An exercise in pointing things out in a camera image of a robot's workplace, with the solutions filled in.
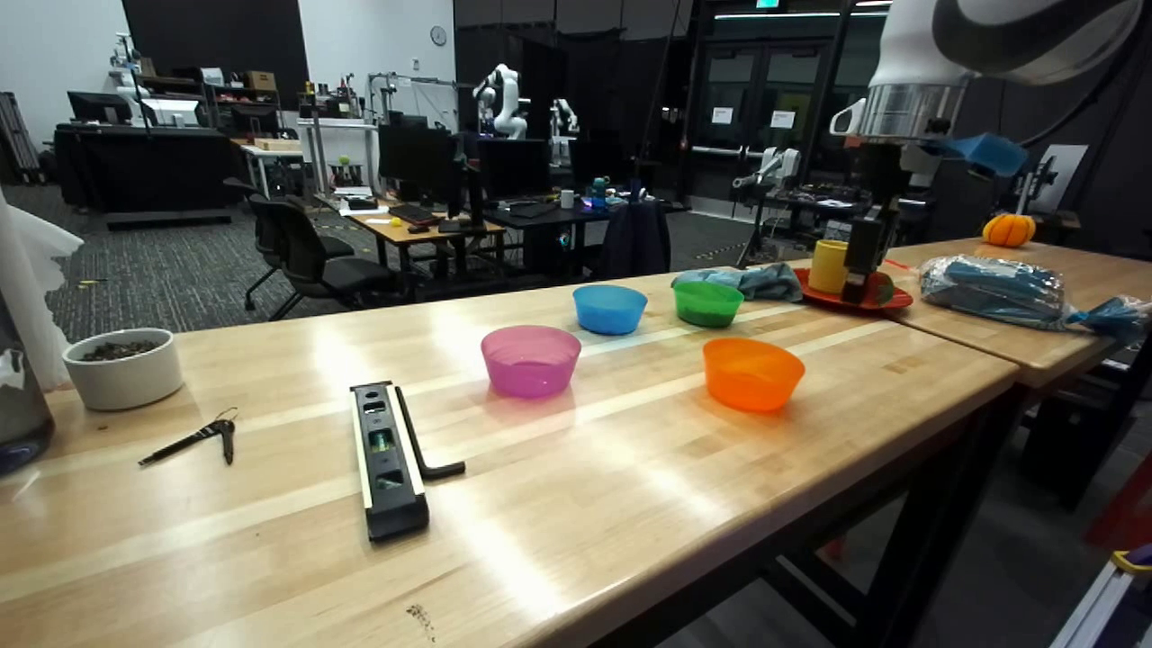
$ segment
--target black tool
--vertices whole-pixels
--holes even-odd
[[[406,401],[391,383],[351,386],[351,444],[364,492],[368,541],[427,526],[424,478],[465,476],[465,462],[424,466]]]
[[[238,426],[231,418],[217,418],[203,428],[197,428],[197,432],[189,432],[189,437],[183,437],[183,438],[139,458],[139,468],[157,466],[157,462],[164,462],[164,458],[173,458],[173,455],[181,455],[181,449],[185,449],[185,445],[195,445],[200,438],[211,438],[211,437],[218,437],[221,466],[231,466],[233,462],[233,432],[238,432]]]

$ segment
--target green bowl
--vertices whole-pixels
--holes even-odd
[[[745,295],[731,283],[677,281],[677,316],[695,326],[731,326]]]

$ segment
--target white bowl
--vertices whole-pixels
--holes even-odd
[[[85,359],[99,347],[151,347],[113,359]],[[64,350],[64,366],[85,409],[129,409],[183,386],[175,335],[164,326],[122,326]]]

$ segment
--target gray floor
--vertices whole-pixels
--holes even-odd
[[[286,283],[272,277],[260,290],[260,308],[244,314],[241,290],[262,274],[256,256],[253,218],[211,226],[157,226],[113,229],[98,217],[75,217],[61,204],[56,187],[2,187],[8,203],[75,229],[85,245],[64,262],[68,283],[49,295],[56,324],[68,338],[82,338],[127,324],[160,324],[173,331],[225,326],[262,322]],[[668,217],[674,266],[722,266],[735,262],[747,242],[745,208],[703,208]],[[341,222],[315,217],[323,233],[346,238],[357,256],[375,259],[375,242]],[[333,302],[303,302],[291,316],[333,314]],[[1091,492],[1075,512],[1060,512],[1048,492],[1016,470],[1006,445],[979,508],[961,556],[933,602],[917,634],[922,648],[949,646],[1048,646],[1091,575],[1100,565],[1100,546],[1085,546],[1084,533],[1100,503],[1152,449],[1149,401],[1121,445],[1109,458]],[[847,541],[847,571],[866,571],[878,563],[886,521],[892,512],[874,514]],[[745,586],[710,614],[685,626],[665,648],[712,648],[712,646],[823,646],[777,595],[761,582]]]

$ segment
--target orange bowl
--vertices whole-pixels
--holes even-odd
[[[706,343],[710,395],[735,409],[784,409],[793,401],[802,359],[782,347],[754,338],[712,338]]]

